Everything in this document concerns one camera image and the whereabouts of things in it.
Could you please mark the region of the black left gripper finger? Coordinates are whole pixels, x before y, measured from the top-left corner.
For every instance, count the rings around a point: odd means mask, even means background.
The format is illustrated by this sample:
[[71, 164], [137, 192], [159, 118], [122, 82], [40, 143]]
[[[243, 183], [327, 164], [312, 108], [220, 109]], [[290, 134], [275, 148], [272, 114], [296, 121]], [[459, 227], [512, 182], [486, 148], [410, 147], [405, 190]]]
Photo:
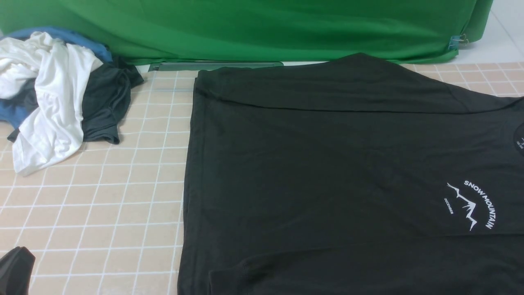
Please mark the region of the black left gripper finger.
[[0, 260], [0, 293], [27, 295], [36, 258], [26, 247], [15, 247]]

